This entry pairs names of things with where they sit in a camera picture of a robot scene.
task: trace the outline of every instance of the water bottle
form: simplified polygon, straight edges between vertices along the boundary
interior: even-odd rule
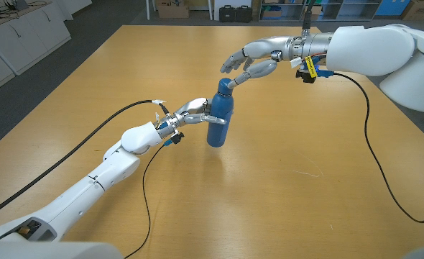
[[[231,96],[233,89],[227,87],[230,81],[229,78],[222,78],[218,82],[218,91],[212,99],[211,115],[226,120],[225,125],[209,123],[207,143],[212,147],[221,147],[225,143],[229,121],[233,114],[234,100]]]

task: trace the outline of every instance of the black case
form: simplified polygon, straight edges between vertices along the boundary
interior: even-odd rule
[[[252,21],[252,8],[248,6],[241,6],[236,8],[236,22],[250,21]]]
[[[220,22],[234,22],[234,17],[236,16],[236,9],[231,7],[231,5],[226,5],[220,7],[218,10],[218,16]]]

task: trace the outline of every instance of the gray carpet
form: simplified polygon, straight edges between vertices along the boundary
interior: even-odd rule
[[[65,43],[38,64],[17,76],[0,88],[0,139],[29,114],[44,98],[64,81],[86,58],[104,43],[123,24],[152,25],[220,25],[209,21],[208,12],[190,12],[190,19],[160,19],[152,11],[152,20],[146,20],[144,1],[134,0],[93,0],[93,4],[74,15],[73,21],[65,24],[72,40]],[[366,27],[401,22],[396,20],[374,20],[360,23]],[[339,26],[352,25],[351,22],[315,22],[321,31],[334,31]],[[422,22],[404,24],[424,30]],[[243,26],[300,26],[299,22],[251,22],[233,23]],[[382,78],[371,78],[378,84]],[[401,110],[424,132],[424,113]]]

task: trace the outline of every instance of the shelf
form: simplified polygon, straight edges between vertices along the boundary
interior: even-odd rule
[[[267,5],[269,5],[269,6],[273,6],[273,5],[275,5],[275,6],[289,6],[289,5],[293,5],[293,6],[299,5],[299,6],[302,6],[303,4],[262,4],[262,6],[267,6]]]
[[[380,4],[377,0],[344,0],[343,4]]]
[[[303,20],[303,10],[305,10],[309,1],[315,0],[303,0],[302,4],[262,3],[262,9],[264,6],[280,6],[282,17],[281,19],[260,19],[260,21],[300,22]],[[289,1],[279,0],[279,2],[285,3]],[[381,2],[382,0],[321,0],[319,3],[314,3],[314,6],[322,6],[322,13],[313,21],[370,21],[374,18]]]
[[[371,21],[372,18],[367,19],[366,17],[361,17],[357,15],[338,15],[336,21],[342,22],[367,22]]]
[[[299,22],[299,16],[281,17],[281,19],[260,19],[261,22]]]
[[[371,20],[378,10],[379,4],[343,4],[338,13],[338,20],[358,21]]]
[[[322,0],[320,3],[314,3],[315,6],[324,5],[324,4],[341,4],[342,0]]]

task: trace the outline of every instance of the yellow label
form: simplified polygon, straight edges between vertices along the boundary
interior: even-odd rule
[[[308,70],[310,71],[311,77],[312,78],[318,77],[318,73],[315,71],[313,60],[311,59],[311,57],[308,56],[305,58],[305,60],[306,60],[306,65],[308,67]]]

